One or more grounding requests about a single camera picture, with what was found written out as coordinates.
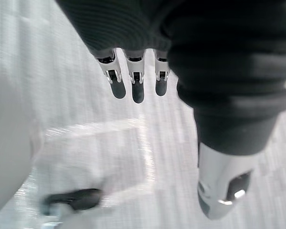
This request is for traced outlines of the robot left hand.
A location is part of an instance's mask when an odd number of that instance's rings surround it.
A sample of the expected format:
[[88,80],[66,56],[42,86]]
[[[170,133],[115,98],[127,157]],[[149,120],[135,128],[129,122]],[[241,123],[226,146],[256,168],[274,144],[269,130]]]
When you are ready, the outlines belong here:
[[160,49],[192,107],[198,199],[207,218],[246,196],[258,154],[286,110],[286,0],[60,0],[95,57]]

